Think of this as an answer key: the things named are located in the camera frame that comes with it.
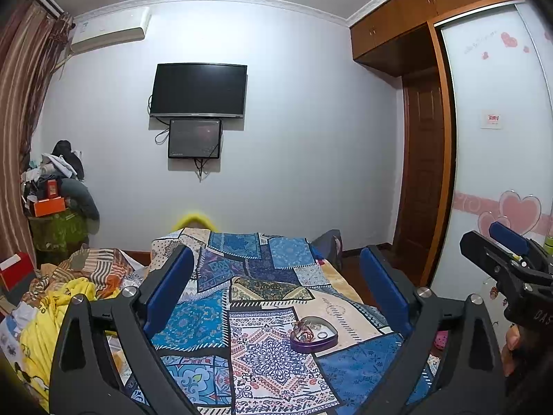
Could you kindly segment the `right hand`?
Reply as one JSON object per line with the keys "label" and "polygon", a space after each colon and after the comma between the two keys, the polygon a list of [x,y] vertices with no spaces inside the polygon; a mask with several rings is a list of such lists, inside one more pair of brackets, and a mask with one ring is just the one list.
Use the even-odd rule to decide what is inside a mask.
{"label": "right hand", "polygon": [[513,324],[505,335],[502,357],[503,375],[507,378],[516,370],[519,365],[527,362],[529,352],[536,343],[536,333]]}

